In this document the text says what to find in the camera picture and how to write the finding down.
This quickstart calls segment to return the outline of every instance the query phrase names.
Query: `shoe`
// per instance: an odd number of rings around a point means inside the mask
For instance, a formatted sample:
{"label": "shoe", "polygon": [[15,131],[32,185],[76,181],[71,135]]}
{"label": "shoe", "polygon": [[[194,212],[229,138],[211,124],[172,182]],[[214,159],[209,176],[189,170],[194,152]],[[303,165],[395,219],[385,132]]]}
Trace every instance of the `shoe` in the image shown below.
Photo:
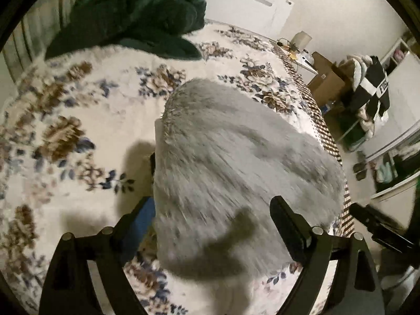
{"label": "shoe", "polygon": [[360,163],[356,163],[354,166],[353,166],[353,172],[356,174],[356,173],[359,173],[359,172],[361,172],[361,171],[363,171],[363,170],[365,170],[366,169],[366,163],[364,163],[364,162],[360,162]]}
{"label": "shoe", "polygon": [[364,178],[366,178],[367,170],[363,170],[356,174],[356,180],[362,181]]}

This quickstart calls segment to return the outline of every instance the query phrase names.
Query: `dark green blanket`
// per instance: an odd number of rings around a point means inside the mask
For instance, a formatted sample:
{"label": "dark green blanket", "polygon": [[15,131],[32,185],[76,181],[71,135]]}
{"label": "dark green blanket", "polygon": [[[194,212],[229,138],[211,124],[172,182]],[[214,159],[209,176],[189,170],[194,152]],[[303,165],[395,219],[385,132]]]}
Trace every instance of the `dark green blanket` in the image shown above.
{"label": "dark green blanket", "polygon": [[201,53],[181,36],[204,27],[205,9],[205,0],[77,0],[45,58],[119,44],[162,58],[198,60]]}

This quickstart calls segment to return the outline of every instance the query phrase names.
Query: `white wall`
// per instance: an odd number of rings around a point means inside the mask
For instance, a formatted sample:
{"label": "white wall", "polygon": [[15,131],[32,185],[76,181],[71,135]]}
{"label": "white wall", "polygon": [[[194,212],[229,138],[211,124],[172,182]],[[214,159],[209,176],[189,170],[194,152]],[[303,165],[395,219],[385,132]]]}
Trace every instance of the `white wall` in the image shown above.
{"label": "white wall", "polygon": [[292,0],[281,32],[289,40],[301,30],[312,36],[307,49],[330,61],[347,54],[384,56],[406,30],[386,0]]}

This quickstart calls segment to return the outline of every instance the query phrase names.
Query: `floral bedspread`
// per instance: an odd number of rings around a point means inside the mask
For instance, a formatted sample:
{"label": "floral bedspread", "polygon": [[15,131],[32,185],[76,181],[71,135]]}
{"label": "floral bedspread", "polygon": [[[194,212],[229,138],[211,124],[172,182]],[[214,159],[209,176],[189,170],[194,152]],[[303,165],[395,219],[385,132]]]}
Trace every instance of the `floral bedspread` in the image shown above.
{"label": "floral bedspread", "polygon": [[[30,314],[37,314],[49,261],[63,233],[96,234],[153,193],[154,121],[185,81],[202,77],[239,89],[321,145],[307,98],[272,44],[219,24],[207,24],[187,38],[203,60],[164,60],[119,46],[37,60],[18,84],[19,96],[5,106],[0,269]],[[149,314],[274,315],[300,273],[293,263],[254,281],[200,284],[162,270],[155,248],[151,227],[124,268]],[[90,267],[98,280],[95,265]],[[332,264],[313,314],[322,309],[334,269]],[[96,291],[104,313],[112,314],[103,289]]]}

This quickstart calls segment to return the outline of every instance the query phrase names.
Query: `gray fur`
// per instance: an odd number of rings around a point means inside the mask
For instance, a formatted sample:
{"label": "gray fur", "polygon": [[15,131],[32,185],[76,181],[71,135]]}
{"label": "gray fur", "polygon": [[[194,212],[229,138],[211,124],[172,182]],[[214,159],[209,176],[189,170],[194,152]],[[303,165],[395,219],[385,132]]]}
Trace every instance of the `gray fur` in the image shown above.
{"label": "gray fur", "polygon": [[343,205],[338,162],[231,87],[179,87],[156,141],[157,255],[181,277],[258,277],[291,262],[270,218],[275,195],[312,226],[328,227]]}

